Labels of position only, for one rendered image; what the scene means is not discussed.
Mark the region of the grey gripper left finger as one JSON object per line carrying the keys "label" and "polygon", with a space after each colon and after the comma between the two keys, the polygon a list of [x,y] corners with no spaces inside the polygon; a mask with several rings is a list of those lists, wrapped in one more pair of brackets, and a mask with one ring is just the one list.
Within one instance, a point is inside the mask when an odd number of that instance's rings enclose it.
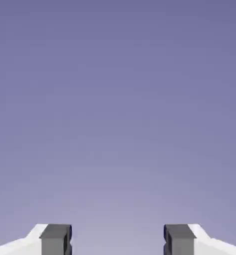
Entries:
{"label": "grey gripper left finger", "polygon": [[72,255],[72,226],[36,224],[24,237],[0,246],[0,255]]}

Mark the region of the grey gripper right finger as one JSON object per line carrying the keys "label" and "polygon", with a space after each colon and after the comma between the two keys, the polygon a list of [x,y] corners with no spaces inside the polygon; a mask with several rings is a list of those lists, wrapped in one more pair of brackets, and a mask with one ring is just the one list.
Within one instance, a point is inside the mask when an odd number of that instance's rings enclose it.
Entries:
{"label": "grey gripper right finger", "polygon": [[163,255],[236,255],[236,246],[211,238],[199,224],[165,224]]}

